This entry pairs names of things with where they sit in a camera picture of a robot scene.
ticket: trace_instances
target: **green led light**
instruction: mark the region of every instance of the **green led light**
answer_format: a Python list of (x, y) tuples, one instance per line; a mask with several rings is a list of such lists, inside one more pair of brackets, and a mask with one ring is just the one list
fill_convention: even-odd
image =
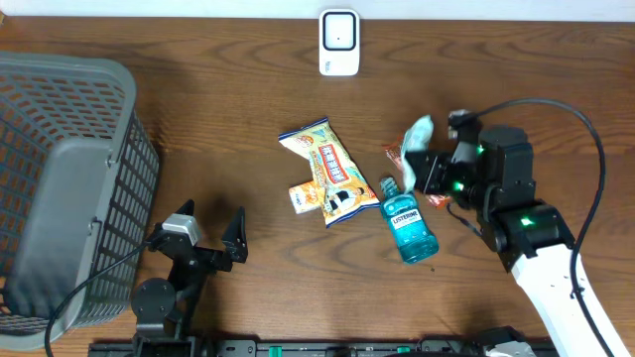
[(520, 219), (520, 222), (521, 222), (521, 223), (522, 223), (525, 227), (527, 227), (528, 225), (535, 224), (533, 220), (531, 220), (531, 219), (529, 219), (529, 218), (527, 218), (527, 217), (523, 217), (523, 218), (521, 218), (521, 219)]

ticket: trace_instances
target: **wood grain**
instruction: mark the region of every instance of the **wood grain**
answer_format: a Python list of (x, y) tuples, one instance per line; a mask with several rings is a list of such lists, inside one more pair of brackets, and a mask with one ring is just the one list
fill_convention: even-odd
[[(137, 112), (163, 161), (152, 221), (187, 198), (205, 244), (233, 210), (247, 210), (249, 259), (205, 289), (195, 325), (262, 339), (419, 338), (513, 325), (546, 330), (497, 257), (443, 211), (422, 203), (441, 251), (405, 267), (377, 210), (324, 229), (319, 213), (295, 215), (290, 185), (307, 163), (277, 135), (324, 115), (371, 185), (396, 174), (381, 150), (423, 114), (432, 145), (449, 148), (450, 110), (545, 96), (585, 111), (608, 155), (604, 199), (582, 250), (593, 287), (635, 350), (635, 31), (620, 24), (367, 21), (362, 64), (351, 78), (318, 73), (317, 21), (9, 18), (0, 49), (118, 60), (138, 84)], [(596, 187), (597, 157), (584, 128), (555, 109), (487, 117), (527, 130), (539, 196), (573, 232)], [(165, 277), (170, 262), (143, 256), (138, 279)], [(127, 311), (70, 331), (58, 356), (83, 356), (96, 340), (128, 339)], [(3, 356), (42, 355), (42, 351)]]

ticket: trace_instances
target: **mesh basket side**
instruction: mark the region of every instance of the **mesh basket side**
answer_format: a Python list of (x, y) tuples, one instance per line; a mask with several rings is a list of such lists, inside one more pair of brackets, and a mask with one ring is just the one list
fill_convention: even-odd
[(28, 66), (3, 68), (0, 93), (20, 101), (20, 111), (47, 137), (40, 141), (47, 149), (72, 137), (112, 139), (125, 101), (121, 83), (109, 74)]
[[(142, 242), (159, 173), (159, 157), (133, 114), (120, 158), (103, 231), (90, 274), (130, 253)], [(138, 256), (90, 284), (73, 327), (107, 321), (129, 302)]]
[(24, 326), (5, 300), (7, 279), (47, 160), (48, 138), (24, 114), (28, 100), (17, 86), (2, 77), (0, 86), (0, 332), (21, 333)]

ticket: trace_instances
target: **mouthwash bottle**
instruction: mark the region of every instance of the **mouthwash bottle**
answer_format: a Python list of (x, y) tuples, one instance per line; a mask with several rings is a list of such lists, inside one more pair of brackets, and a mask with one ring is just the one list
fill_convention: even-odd
[(385, 199), (381, 203), (381, 214), (388, 222), (404, 263), (415, 264), (432, 257), (439, 251), (439, 243), (426, 226), (415, 196), (399, 190), (393, 178), (383, 178), (380, 184)]

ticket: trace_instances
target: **candy bar wrapper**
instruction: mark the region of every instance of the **candy bar wrapper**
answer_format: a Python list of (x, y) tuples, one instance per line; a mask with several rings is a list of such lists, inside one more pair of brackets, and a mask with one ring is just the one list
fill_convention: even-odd
[[(413, 131), (415, 132), (415, 142), (416, 144), (417, 142), (419, 142), (421, 145), (421, 147), (416, 149), (426, 150), (428, 148), (428, 143), (432, 137), (433, 129), (434, 125), (430, 116), (424, 116), (420, 118), (417, 123), (415, 123), (411, 130), (408, 131), (409, 133), (412, 133)], [(405, 154), (405, 151), (402, 150), (402, 147), (404, 142), (408, 139), (412, 140), (413, 136), (409, 136), (407, 133), (406, 137), (407, 138), (401, 137), (398, 141), (390, 145), (383, 146), (388, 159), (390, 159), (390, 161), (392, 161), (397, 169), (399, 169), (399, 171), (402, 173), (404, 172), (403, 156)], [(428, 203), (435, 208), (443, 208), (452, 201), (452, 198), (450, 196), (442, 194), (426, 194), (426, 199), (428, 200)]]
[(324, 197), (318, 195), (318, 188), (313, 181), (289, 188), (289, 197), (296, 214), (318, 209), (324, 204)]
[(379, 199), (323, 118), (281, 134), (280, 144), (309, 161), (326, 228), (352, 218)]

